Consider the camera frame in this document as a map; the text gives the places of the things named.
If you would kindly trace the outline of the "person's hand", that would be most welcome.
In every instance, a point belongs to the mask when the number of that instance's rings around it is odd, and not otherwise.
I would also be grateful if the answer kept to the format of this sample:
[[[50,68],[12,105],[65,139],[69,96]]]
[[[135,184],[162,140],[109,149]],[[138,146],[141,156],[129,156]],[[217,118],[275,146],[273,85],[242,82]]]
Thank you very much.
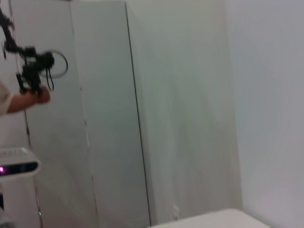
[[[35,104],[46,104],[50,99],[50,92],[45,86],[42,86],[38,92],[34,93]]]

